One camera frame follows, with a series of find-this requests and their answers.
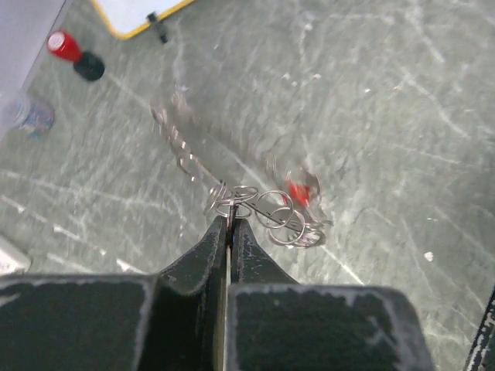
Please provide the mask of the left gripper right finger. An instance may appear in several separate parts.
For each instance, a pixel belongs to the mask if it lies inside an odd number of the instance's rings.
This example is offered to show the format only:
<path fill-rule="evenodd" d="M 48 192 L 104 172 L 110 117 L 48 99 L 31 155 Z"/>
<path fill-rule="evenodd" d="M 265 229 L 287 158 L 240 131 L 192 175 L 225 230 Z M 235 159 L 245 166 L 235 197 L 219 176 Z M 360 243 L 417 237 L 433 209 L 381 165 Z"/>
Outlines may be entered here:
<path fill-rule="evenodd" d="M 431 370 L 416 311 L 389 287 L 300 284 L 235 228 L 229 370 Z"/>

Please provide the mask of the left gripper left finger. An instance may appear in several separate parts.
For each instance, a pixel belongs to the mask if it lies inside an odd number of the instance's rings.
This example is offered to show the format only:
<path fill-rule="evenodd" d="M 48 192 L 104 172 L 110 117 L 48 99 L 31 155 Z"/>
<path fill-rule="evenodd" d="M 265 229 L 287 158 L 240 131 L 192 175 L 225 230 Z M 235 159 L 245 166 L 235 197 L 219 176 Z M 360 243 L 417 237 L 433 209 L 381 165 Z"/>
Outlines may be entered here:
<path fill-rule="evenodd" d="M 155 274 L 1 279 L 3 370 L 222 370 L 227 226 Z"/>

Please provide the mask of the metal disc with keyrings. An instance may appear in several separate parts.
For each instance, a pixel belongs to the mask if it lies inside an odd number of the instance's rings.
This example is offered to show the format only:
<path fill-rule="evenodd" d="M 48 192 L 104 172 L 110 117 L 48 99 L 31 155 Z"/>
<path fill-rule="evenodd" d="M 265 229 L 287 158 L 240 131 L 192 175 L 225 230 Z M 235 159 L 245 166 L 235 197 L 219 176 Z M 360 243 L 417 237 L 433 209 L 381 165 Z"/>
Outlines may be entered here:
<path fill-rule="evenodd" d="M 278 246 L 307 249 L 326 243 L 333 222 L 320 206 L 320 181 L 294 146 L 283 148 L 282 139 L 277 139 L 257 150 L 236 128 L 200 114 L 180 90 L 163 102 L 151 102 L 149 111 L 153 131 L 168 144 L 178 168 L 190 182 L 207 189 L 205 213 L 253 216 Z M 306 175 L 312 190 L 308 208 L 294 204 L 287 193 L 289 172 Z"/>

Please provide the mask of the key with red tag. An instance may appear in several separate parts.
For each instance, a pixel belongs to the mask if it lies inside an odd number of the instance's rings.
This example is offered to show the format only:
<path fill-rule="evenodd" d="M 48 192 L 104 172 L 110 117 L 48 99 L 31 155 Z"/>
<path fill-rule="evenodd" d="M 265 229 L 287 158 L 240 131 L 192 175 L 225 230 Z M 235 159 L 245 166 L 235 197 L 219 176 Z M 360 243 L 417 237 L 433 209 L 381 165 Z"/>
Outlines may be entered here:
<path fill-rule="evenodd" d="M 308 208 L 312 199 L 312 190 L 303 172 L 289 172 L 285 177 L 285 187 L 294 204 Z"/>

